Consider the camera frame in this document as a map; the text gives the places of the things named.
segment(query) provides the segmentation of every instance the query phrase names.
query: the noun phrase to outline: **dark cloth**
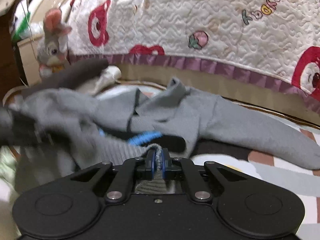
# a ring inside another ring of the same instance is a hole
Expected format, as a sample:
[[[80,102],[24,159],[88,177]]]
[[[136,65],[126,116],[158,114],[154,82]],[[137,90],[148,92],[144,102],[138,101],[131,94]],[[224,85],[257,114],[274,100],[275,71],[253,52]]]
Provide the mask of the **dark cloth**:
[[[248,161],[248,155],[251,151],[251,149],[224,142],[200,139],[197,141],[190,157],[201,154],[224,154],[235,157],[238,160]]]
[[[105,58],[80,60],[64,70],[53,73],[50,77],[44,79],[42,83],[31,88],[24,89],[21,95],[23,98],[26,98],[33,93],[44,89],[76,89],[87,80],[100,75],[101,71],[108,66],[109,62]]]

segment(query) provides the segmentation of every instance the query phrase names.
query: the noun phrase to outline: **bunny ear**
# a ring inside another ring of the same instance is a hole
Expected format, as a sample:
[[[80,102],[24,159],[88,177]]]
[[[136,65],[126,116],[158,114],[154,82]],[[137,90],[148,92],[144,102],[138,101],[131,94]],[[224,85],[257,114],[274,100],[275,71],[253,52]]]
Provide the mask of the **bunny ear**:
[[[61,22],[62,13],[60,9],[49,10],[44,17],[44,26],[52,32]]]
[[[59,37],[62,37],[62,36],[68,35],[71,31],[72,31],[72,27],[71,26],[64,26],[61,30],[59,30],[57,35]]]

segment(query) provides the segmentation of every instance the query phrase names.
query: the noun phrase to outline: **pink bunny ear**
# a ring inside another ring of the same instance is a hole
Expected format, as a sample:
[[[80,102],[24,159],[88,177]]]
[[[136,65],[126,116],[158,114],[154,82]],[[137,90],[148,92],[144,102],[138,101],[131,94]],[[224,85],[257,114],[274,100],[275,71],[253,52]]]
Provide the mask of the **pink bunny ear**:
[[[50,9],[44,17],[44,26],[52,32],[61,23],[62,13],[60,9]]]

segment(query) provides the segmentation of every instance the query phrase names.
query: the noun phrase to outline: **metal screw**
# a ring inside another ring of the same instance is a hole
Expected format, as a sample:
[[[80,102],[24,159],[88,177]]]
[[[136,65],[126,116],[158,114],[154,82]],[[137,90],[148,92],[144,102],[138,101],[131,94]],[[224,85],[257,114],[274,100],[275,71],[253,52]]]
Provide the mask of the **metal screw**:
[[[119,191],[110,191],[107,194],[107,198],[109,198],[109,199],[119,199],[121,197],[122,197],[122,193]]]
[[[197,199],[208,199],[210,196],[211,196],[211,194],[206,191],[198,191],[195,193],[195,197]]]

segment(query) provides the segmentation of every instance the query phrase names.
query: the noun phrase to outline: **gray string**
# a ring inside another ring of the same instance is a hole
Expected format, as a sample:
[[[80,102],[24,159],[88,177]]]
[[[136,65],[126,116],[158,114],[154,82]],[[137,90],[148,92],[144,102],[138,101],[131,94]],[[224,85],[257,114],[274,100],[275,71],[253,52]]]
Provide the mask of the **gray string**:
[[[150,149],[156,150],[154,179],[151,181],[144,180],[138,183],[135,187],[135,193],[150,195],[166,194],[169,190],[165,181],[162,179],[162,147],[158,144],[150,144],[147,147],[147,151]]]

